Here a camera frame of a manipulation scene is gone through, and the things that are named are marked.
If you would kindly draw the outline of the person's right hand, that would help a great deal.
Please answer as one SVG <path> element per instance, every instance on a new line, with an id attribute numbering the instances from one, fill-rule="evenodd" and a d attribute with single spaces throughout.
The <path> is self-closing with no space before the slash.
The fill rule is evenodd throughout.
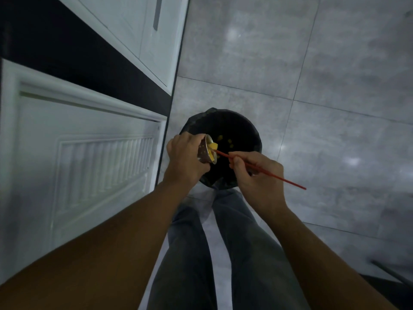
<path id="1" fill-rule="evenodd" d="M 259 166 L 283 178 L 283 166 L 259 152 L 229 152 L 244 161 Z M 238 187 L 247 203 L 263 219 L 275 218 L 288 211 L 284 196 L 283 181 L 246 167 L 247 182 L 238 182 Z"/>

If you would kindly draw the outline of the person's left hand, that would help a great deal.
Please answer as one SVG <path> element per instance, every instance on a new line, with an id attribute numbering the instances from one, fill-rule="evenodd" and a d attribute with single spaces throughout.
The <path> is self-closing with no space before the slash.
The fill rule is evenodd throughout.
<path id="1" fill-rule="evenodd" d="M 163 182 L 178 184 L 188 191 L 199 182 L 200 178 L 194 178 L 194 161 L 198 160 L 198 148 L 204 136 L 184 132 L 169 140 L 166 146 L 169 163 Z"/>

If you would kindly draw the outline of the brown patterned paper cup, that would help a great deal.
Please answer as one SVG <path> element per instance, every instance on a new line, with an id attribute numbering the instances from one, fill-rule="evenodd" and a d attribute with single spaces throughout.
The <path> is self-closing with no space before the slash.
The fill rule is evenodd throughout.
<path id="1" fill-rule="evenodd" d="M 212 137 L 208 134 L 205 134 L 204 138 L 200 142 L 197 158 L 202 163 L 212 163 L 211 160 L 209 159 L 208 150 L 207 150 L 207 144 L 211 142 L 214 142 L 214 141 L 212 140 Z"/>

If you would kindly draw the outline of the red chopstick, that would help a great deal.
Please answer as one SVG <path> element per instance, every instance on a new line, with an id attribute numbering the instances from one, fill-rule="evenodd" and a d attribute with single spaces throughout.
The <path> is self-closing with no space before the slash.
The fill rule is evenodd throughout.
<path id="1" fill-rule="evenodd" d="M 216 153 L 217 153 L 218 155 L 223 156 L 223 157 L 226 157 L 226 158 L 228 158 L 228 159 L 232 159 L 232 158 L 233 158 L 232 156 L 230 156 L 230 155 L 228 155 L 228 154 L 225 154 L 225 153 L 223 153 L 223 152 L 221 152 L 221 151 L 219 151 L 219 150 L 216 150 Z M 248 167 L 248 168 L 250 168 L 250 169 L 253 169 L 253 170 L 255 170 L 255 171 L 261 172 L 261 173 L 266 174 L 266 175 L 268 175 L 268 176 L 270 176 L 270 177 L 274 177 L 274 178 L 276 178 L 276 179 L 278 179 L 278 180 L 281 180 L 281 181 L 283 181 L 283 182 L 286 182 L 286 183 L 288 183 L 288 184 L 291 184 L 291 185 L 293 185 L 293 186 L 295 186 L 295 187 L 298 187 L 298 188 L 301 188 L 301 189 L 303 189 L 303 190 L 306 190 L 306 189 L 307 189 L 306 187 L 304 187 L 304 186 L 302 186 L 302 185 L 299 185 L 299 184 L 294 183 L 294 182 L 292 182 L 292 181 L 286 180 L 285 178 L 282 178 L 282 177 L 280 177 L 280 176 L 278 176 L 278 175 L 275 175 L 275 174 L 271 173 L 270 171 L 268 171 L 268 170 L 266 170 L 266 169 L 263 169 L 263 168 L 261 168 L 261 167 L 259 167 L 259 166 L 252 165 L 252 164 L 250 164 L 250 163 L 248 163 L 248 162 L 246 162 L 246 161 L 244 161 L 244 163 L 245 163 L 245 166 Z"/>

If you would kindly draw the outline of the person's right forearm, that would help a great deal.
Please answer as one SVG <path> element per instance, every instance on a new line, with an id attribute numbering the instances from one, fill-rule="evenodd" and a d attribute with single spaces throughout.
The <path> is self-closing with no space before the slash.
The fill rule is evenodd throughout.
<path id="1" fill-rule="evenodd" d="M 262 218 L 279 240 L 312 310 L 397 310 L 285 203 Z"/>

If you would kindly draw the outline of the person's left forearm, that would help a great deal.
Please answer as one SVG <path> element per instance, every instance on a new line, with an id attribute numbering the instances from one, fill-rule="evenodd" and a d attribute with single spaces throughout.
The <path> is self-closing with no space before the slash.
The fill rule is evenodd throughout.
<path id="1" fill-rule="evenodd" d="M 178 205 L 194 186 L 153 192 L 0 286 L 0 310 L 137 310 Z"/>

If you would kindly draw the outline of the black trash bin with bag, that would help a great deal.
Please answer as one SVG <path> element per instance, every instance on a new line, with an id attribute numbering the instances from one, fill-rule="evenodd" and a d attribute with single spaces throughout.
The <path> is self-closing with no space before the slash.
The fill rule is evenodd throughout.
<path id="1" fill-rule="evenodd" d="M 190 117 L 180 131 L 183 132 L 210 135 L 218 144 L 218 150 L 225 154 L 234 151 L 262 152 L 262 141 L 255 126 L 243 115 L 228 109 L 210 108 Z M 219 135 L 223 135 L 223 139 L 217 142 Z M 233 148 L 229 148 L 228 139 L 233 141 Z M 228 158 L 218 155 L 217 163 L 211 165 L 210 171 L 201 177 L 200 182 L 217 190 L 237 187 L 235 172 L 229 165 Z"/>

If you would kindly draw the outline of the person's right leg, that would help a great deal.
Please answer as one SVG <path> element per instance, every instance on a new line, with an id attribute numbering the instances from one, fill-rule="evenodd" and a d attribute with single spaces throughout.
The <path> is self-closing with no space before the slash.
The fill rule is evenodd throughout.
<path id="1" fill-rule="evenodd" d="M 230 257 L 233 310 L 311 310 L 282 247 L 240 192 L 218 191 L 212 209 Z"/>

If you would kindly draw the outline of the person's leg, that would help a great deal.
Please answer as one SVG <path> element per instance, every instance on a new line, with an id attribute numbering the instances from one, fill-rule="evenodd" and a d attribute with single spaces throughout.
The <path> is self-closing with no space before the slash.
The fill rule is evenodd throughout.
<path id="1" fill-rule="evenodd" d="M 311 310 L 282 247 L 240 192 L 218 191 L 212 209 L 230 257 L 233 310 Z"/>
<path id="2" fill-rule="evenodd" d="M 198 211 L 181 203 L 168 229 L 147 310 L 217 310 L 210 250 Z"/>

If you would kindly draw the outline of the person's left leg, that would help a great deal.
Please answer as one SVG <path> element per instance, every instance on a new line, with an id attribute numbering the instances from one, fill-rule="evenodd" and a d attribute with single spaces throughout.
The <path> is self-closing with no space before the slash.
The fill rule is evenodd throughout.
<path id="1" fill-rule="evenodd" d="M 198 211 L 181 203 L 168 229 L 147 310 L 217 310 L 210 250 Z"/>

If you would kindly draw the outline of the white louvred door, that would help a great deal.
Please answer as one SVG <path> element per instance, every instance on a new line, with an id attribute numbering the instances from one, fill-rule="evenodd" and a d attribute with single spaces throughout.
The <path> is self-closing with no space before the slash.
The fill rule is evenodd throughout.
<path id="1" fill-rule="evenodd" d="M 0 285 L 153 191 L 167 117 L 2 59 Z"/>

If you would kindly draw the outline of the white cabinet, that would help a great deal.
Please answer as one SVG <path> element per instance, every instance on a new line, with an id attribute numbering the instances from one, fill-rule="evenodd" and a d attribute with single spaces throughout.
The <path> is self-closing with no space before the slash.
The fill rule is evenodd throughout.
<path id="1" fill-rule="evenodd" d="M 189 0 L 59 0 L 135 67 L 172 95 Z"/>

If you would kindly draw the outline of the dark metal rod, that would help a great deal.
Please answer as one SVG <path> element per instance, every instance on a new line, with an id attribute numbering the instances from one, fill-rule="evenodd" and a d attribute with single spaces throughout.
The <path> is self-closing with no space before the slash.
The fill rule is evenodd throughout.
<path id="1" fill-rule="evenodd" d="M 386 272 L 387 274 L 389 274 L 390 276 L 392 276 L 395 279 L 399 280 L 405 286 L 407 286 L 407 287 L 409 287 L 410 289 L 413 290 L 413 281 L 410 281 L 409 279 L 407 279 L 404 276 L 400 275 L 399 273 L 393 271 L 392 269 L 390 269 L 389 267 L 385 266 L 384 264 L 380 263 L 377 260 L 370 260 L 370 263 L 377 266 L 382 271 Z"/>

